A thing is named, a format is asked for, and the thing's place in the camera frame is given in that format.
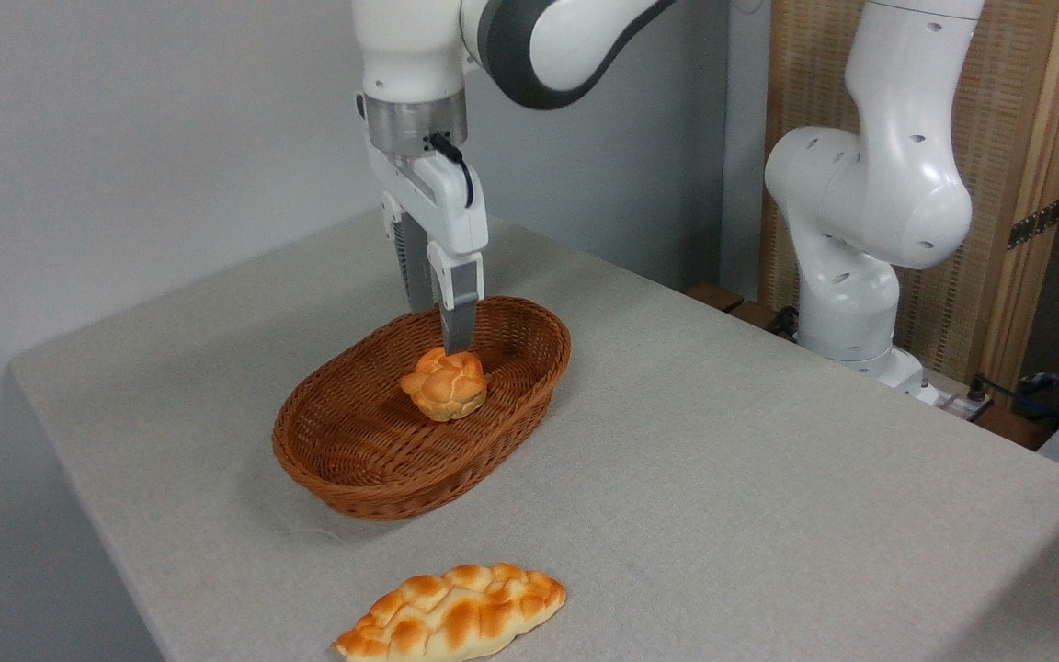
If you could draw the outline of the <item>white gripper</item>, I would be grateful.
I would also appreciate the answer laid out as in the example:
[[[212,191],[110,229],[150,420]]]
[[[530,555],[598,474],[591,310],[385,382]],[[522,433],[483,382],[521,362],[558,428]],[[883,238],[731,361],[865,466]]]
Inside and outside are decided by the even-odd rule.
[[[424,314],[436,305],[433,273],[445,353],[470,351],[475,307],[486,296],[480,251],[488,244],[488,223],[478,173],[468,167],[465,175],[461,164],[434,148],[396,156],[366,143],[366,153],[387,191],[385,237],[394,246],[409,310]]]

